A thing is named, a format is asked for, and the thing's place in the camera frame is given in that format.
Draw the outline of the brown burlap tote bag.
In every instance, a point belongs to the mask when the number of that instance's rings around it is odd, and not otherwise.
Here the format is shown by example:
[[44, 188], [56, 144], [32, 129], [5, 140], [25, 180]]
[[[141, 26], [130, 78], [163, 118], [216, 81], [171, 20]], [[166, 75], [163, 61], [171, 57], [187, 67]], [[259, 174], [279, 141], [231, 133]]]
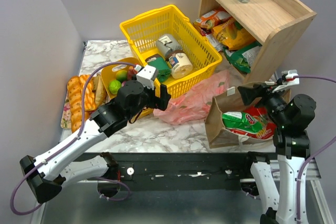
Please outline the brown burlap tote bag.
[[[231, 87], [224, 93], [212, 98], [212, 105], [205, 120], [206, 136], [210, 148], [240, 146], [252, 150], [258, 145], [265, 147], [272, 144], [275, 125], [271, 123], [265, 108], [256, 108], [260, 101], [256, 98], [250, 105], [244, 105], [237, 87]], [[225, 113], [233, 114], [238, 119], [247, 113], [249, 122], [260, 122], [263, 126], [258, 133], [247, 133], [229, 128], [223, 121]]]

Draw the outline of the pink plastic grocery bag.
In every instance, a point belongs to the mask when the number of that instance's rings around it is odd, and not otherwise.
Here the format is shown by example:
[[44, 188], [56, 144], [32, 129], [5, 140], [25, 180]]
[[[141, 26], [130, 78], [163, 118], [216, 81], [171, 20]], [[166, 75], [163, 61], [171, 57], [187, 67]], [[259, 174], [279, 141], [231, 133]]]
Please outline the pink plastic grocery bag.
[[202, 80], [178, 98], [171, 99], [165, 111], [155, 109], [153, 115], [160, 120], [179, 125], [207, 117], [212, 98], [229, 88], [229, 72], [222, 70]]

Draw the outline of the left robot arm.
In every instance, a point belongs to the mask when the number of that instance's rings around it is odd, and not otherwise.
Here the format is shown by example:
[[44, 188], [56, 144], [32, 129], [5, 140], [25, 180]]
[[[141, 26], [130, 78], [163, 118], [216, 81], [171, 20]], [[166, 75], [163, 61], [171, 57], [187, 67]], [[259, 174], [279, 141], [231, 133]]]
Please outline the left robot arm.
[[166, 110], [170, 98], [164, 84], [160, 85], [157, 97], [155, 87], [145, 86], [140, 79], [127, 81], [110, 102], [99, 106], [84, 126], [67, 139], [37, 157], [23, 157], [20, 166], [37, 202], [50, 201], [72, 183], [113, 174], [118, 162], [107, 152], [86, 161], [76, 159], [128, 123], [135, 122], [144, 109]]

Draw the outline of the braided toy bread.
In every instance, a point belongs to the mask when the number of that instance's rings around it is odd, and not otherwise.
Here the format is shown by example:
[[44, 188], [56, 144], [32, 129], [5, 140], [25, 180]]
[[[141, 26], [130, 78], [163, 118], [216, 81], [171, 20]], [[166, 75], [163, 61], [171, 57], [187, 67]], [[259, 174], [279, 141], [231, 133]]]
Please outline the braided toy bread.
[[[83, 92], [84, 85], [89, 77], [90, 77], [89, 74], [82, 74], [79, 76], [81, 92]], [[93, 92], [93, 88], [94, 88], [93, 80], [90, 79], [85, 90], [85, 98], [84, 98], [85, 111], [94, 111], [96, 109], [95, 93]]]

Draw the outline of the green Chuba chips bag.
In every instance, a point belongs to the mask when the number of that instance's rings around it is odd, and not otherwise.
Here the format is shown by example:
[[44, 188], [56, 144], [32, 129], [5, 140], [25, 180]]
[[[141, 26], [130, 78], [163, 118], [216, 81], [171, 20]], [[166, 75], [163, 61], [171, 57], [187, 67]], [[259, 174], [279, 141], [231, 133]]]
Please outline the green Chuba chips bag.
[[264, 128], [264, 124], [245, 112], [226, 112], [222, 114], [222, 121], [226, 128], [257, 133]]

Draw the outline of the red snack bag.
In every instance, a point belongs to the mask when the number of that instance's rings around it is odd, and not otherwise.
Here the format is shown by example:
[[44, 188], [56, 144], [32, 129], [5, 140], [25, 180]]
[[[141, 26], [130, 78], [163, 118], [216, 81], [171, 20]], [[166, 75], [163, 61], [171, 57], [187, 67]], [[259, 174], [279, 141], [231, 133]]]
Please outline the red snack bag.
[[267, 140], [273, 136], [276, 125], [269, 118], [266, 108], [251, 106], [241, 114], [242, 119], [234, 123], [231, 132], [259, 140]]

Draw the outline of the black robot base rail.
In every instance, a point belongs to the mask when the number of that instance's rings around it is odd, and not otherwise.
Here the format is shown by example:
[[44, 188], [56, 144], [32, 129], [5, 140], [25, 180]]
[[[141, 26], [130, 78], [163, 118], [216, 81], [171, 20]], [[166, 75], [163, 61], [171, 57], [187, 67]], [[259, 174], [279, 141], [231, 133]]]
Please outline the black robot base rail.
[[274, 164], [275, 153], [84, 153], [55, 179], [58, 185], [94, 178], [88, 169], [102, 168], [102, 176], [119, 179], [132, 191], [240, 190], [251, 180], [253, 163]]

